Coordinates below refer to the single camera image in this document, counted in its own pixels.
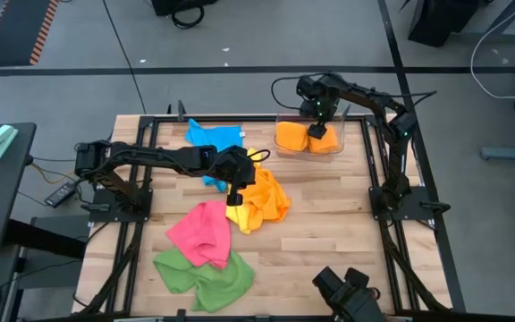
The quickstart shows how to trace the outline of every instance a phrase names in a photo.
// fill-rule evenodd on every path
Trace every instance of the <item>wooden tabletop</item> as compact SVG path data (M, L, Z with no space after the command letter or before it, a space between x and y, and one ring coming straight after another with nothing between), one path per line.
M119 115L113 141L134 143L139 115ZM202 123L204 127L241 125L245 148L269 148L271 156L262 166L273 172L291 198L291 209L280 223L265 222L251 235L240 232L231 223L232 248L255 270L255 280L248 292L217 316L253 315L328 315L331 310L311 280L325 266L340 277L348 267L370 276L369 286L381 293L378 301L384 312L393 304L384 263L384 251L378 224L371 216L367 189L370 176L360 124L345 125L345 148L330 162L312 162L279 157L275 153L274 123ZM190 146L184 139L187 123L162 123L157 146ZM378 156L376 137L371 132L373 150ZM380 183L383 171L377 157ZM128 178L129 166L117 172ZM409 153L407 174L413 185L419 184L418 169ZM168 169L152 172L154 190L152 214L144 227L136 276L133 316L175 316L177 309L189 309L194 290L170 294L152 260L161 251L172 248L165 232L180 221L199 202L225 200L215 187L204 186L201 178L178 175ZM415 222L404 222L411 264L417 275L442 304L451 306L448 288L433 231ZM111 223L91 241L80 273L77 298L89 302L111 272L119 224ZM403 306L409 307L404 279L397 268ZM126 276L121 278L116 308L122 308ZM81 310L74 304L73 311ZM187 315L206 315L190 312Z

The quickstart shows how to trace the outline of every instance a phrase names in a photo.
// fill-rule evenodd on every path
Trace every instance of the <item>gray floor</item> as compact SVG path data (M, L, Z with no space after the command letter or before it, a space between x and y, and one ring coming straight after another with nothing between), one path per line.
M393 65L374 0L221 0L208 7L194 30L177 30L142 1L107 3L134 67ZM482 9L467 30L484 30L507 3L498 0ZM412 43L406 38L414 4L400 13L401 1L387 4L405 66L469 64L474 43L456 38L441 48ZM515 65L515 44L482 46L477 64ZM74 0L60 4L41 60L28 68L125 66L102 2ZM279 76L285 75L140 75L137 81L152 114L165 113L178 99L189 113L266 113L279 110L269 95L269 84ZM394 74L344 77L400 91ZM480 79L496 93L515 95L515 75ZM446 222L467 309L515 315L515 163L486 162L478 154L482 146L515 146L511 101L490 98L467 74L409 75L409 85L412 91L439 91L418 106L418 118L440 197L452 205ZM291 83L280 84L278 91L287 104L298 102ZM75 143L108 136L117 114L141 111L128 75L0 77L0 123L35 122L37 157L71 158ZM72 169L72 164L40 165ZM26 170L22 192L43 199L51 189L32 168ZM29 221L82 213L75 200L53 210L18 197L13 217ZM72 291L27 292L20 316L64 316Z

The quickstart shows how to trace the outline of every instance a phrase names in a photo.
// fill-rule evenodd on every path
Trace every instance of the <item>light blue towel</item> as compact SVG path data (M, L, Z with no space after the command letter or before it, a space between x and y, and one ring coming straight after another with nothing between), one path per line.
M243 147L240 126L217 126L213 129L204 129L192 119L189 120L189 126L188 132L186 132L186 141L195 147L213 145L217 148L218 152L233 145ZM226 191L227 188L225 182L208 176L204 177L204 184L214 184L220 192Z

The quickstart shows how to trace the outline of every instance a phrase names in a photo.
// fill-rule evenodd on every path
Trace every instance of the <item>black cable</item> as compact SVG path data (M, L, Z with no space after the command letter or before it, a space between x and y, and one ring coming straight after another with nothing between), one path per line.
M109 223L106 222L104 223L103 225L101 225L100 227L98 227L96 229L96 231L94 231L90 236L89 238L87 239L87 245L89 245L90 241L93 239L93 237L95 237L97 235L98 232L102 231ZM87 238L87 236L78 236L78 237L75 237L75 239L79 239L79 238Z
M400 98L400 97L415 97L415 96L431 97L436 93L437 93L436 90L431 90L428 92L410 93L410 94L371 93L370 95L379 96L379 97Z
M143 3L148 4L148 6L152 9L154 9L154 6L150 4L147 0L142 0Z
M410 139L410 148L412 148L412 154L415 156L415 160L417 160L417 162L420 162L418 160L417 150L415 149L415 137L414 136L412 137L412 139Z
M111 17L110 11L108 11L108 6L106 6L106 0L103 0L103 5L105 6L106 15L108 15L108 20L111 22L111 25L113 26L114 34L116 36L116 39L118 40L118 44L121 47L122 54L124 55L124 59L126 60L126 63L129 65L129 69L131 70L132 80L134 81L134 86L136 87L137 93L139 93L140 98L140 104L142 105L142 112L144 114L147 113L147 109L144 106L144 99L142 99L142 93L140 93L139 84L136 81L136 75L134 75L134 70L132 69L131 61L129 60L129 57L126 55L126 51L124 50L124 46L122 45L121 38L118 35L118 31L116 31L116 27L114 26L113 17Z
M33 274L35 274L35 273L38 273L38 272L40 272L40 271L44 271L44 270L49 269L49 268L52 268L52 267L62 267L62 266L65 266L65 265L69 265L69 264L72 264L72 263L78 263L78 262L80 262L80 260L78 260L78 259L77 259L77 260L72 260L72 261L69 261L69 262L66 262L66 263L63 263L63 264L53 264L53 265L49 265L49 266L47 266L47 267L42 267L42 268L40 268L40 269L36 269L36 270L34 270L34 271L32 271L32 272L29 272L29 273L26 273L26 274L23 274L23 275L19 275L19 276L17 276L17 277L14 277L14 278L10 279L9 281L7 281L7 282L5 282L5 283L1 284L1 285L0 285L0 288L2 288L2 287L4 287L4 286L6 286L6 285L8 285L8 284L11 284L11 283L13 283L13 282L14 282L14 281L16 281L16 280L22 279L23 277L28 276L28 275L33 275Z
M73 301L76 301L77 303L79 303L83 308L86 308L88 305L87 305L87 304L85 304L85 303L83 303L83 302L81 302L81 301L79 301L79 299L77 299L77 297L75 296L75 294L76 294L76 292L74 292L74 293L72 294L72 300L73 300Z
M33 157L33 159L40 160L40 161L47 161L47 162L73 162L73 161L77 161L76 159L47 159L47 158L43 158L43 157Z
M26 195L25 193L21 192L21 191L17 191L17 193L19 193L20 195L22 195L23 197L25 198L29 198L31 200L33 200L33 202L37 202L39 205L43 206L43 207L49 207L49 205L46 205L44 204L43 202L31 197L30 195Z
M282 106L282 107L285 107L285 108L289 108L289 109L293 109L293 110L298 110L300 111L301 108L299 107L293 107L293 106L287 106L285 104L282 104L282 102L280 102L278 99L277 99L277 96L275 95L275 90L274 90L274 87L275 87L275 84L278 82L278 81L289 81L289 80L298 80L300 79L301 77L315 77L315 76L322 76L322 75L327 75L328 73L327 72L317 72L317 73L312 73L312 74L305 74L305 75L300 75L300 76L291 76L291 77L280 77L276 80L274 80L272 82L272 86L270 88L271 92L272 92L272 97L274 98L274 101L275 103L277 103L279 106Z
M435 229L433 226L431 226L431 225L429 225L429 224L425 223L425 222L424 222L424 221L422 221L422 220L417 220L417 223L419 223L419 224L421 224L421 225L425 226L426 228L429 228L429 229L432 229L432 230L434 230L434 229Z
M204 12L204 7L202 5L199 5L197 6L196 8L200 11L200 15L199 17L193 21L193 22L184 22L184 21L181 21L179 20L178 18L176 18L176 13L178 13L180 11L180 5L181 4L188 4L189 1L182 1L180 3L178 3L178 5L176 5L176 7L174 8L173 10L173 13L171 15L172 17L172 23L174 24L174 26L180 28L180 29L190 29L194 26L196 26L197 24L201 23L202 20L204 19L204 16L206 15L206 13Z
M430 93L431 93L431 94L429 94L429 95L424 95L423 97L421 97L421 98L417 99L417 101L413 104L413 106L414 106L414 107L417 107L418 103L420 103L420 102L424 101L425 99L427 99L427 98L429 98L429 97L433 96L434 94L436 94L436 91L434 91L434 94L432 94L433 92L430 92Z
M90 241L93 239L93 237L95 237L97 235L98 232L102 231L108 224L110 223L104 223L103 225L101 225L100 227L98 227L96 229L96 231L94 231L90 236L89 238L87 239L87 246L89 246L89 243ZM79 239L79 238L86 238L87 236L78 236L78 237L75 237L75 239ZM76 301L77 303L79 303L83 308L86 308L88 305L81 302L79 299L77 299L77 296L76 296L76 292L74 292L72 294L72 300L73 301Z
M267 148L262 148L262 149L260 149L259 151L256 151L256 152L254 152L254 153L250 154L248 157L249 157L249 158L251 158L251 157L253 157L253 156L257 155L257 154L264 153L264 152L265 152L265 153L267 153L267 155L266 155L265 157L262 157L262 158L260 158L259 160L252 160L252 162L253 162L253 163L256 163L256 162L264 162L264 161L266 161L266 160L269 158L269 156L271 156L271 154L272 154L272 152L271 152L270 150L268 150Z
M373 298L375 300L378 300L381 298L381 291L379 291L379 289L377 289L376 287L368 287L367 289L370 291L373 291Z

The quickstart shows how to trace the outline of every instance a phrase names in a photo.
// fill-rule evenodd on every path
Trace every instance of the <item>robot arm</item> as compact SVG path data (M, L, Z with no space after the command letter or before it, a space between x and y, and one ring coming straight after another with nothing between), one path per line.
M140 188L126 182L114 169L121 165L146 165L173 169L191 177L210 176L232 185L226 203L239 206L242 196L238 189L255 183L253 161L247 150L236 146L217 152L214 146L187 147L176 150L130 146L123 142L95 141L77 148L75 174L82 180L99 183L112 191L123 204L140 208Z
M317 120L317 124L309 127L308 135L318 139L325 134L325 122L333 120L340 99L371 110L375 115L375 126L389 145L389 176L383 184L379 201L388 211L398 210L403 198L410 194L405 170L408 145L417 126L414 112L407 111L389 94L349 83L336 73L325 74L318 80L301 77L297 94L303 98L300 115ZM390 122L386 120L387 107L397 114Z

